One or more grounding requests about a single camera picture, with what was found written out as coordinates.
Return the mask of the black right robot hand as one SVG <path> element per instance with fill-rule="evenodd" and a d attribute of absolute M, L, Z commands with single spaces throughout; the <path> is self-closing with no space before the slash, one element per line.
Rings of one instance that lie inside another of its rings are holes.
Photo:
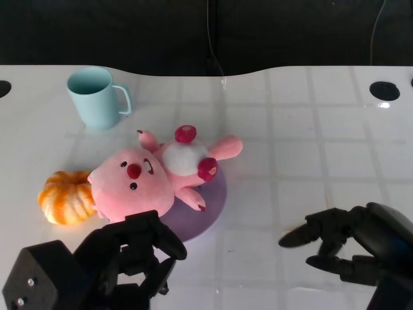
<path fill-rule="evenodd" d="M 385 273 L 412 277 L 412 222 L 399 211 L 370 202 L 351 210 L 328 209 L 306 216 L 305 223 L 286 233 L 278 244 L 284 248 L 321 240 L 316 255 L 306 263 L 339 275 L 341 281 L 376 286 Z M 368 255 L 351 260 L 337 257 L 349 238 Z"/>

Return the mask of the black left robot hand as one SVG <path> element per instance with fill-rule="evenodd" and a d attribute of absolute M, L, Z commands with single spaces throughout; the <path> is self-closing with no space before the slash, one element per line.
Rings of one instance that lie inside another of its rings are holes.
<path fill-rule="evenodd" d="M 73 256 L 87 280 L 76 309 L 150 309 L 151 298 L 169 291 L 167 280 L 187 251 L 148 211 L 92 231 Z"/>

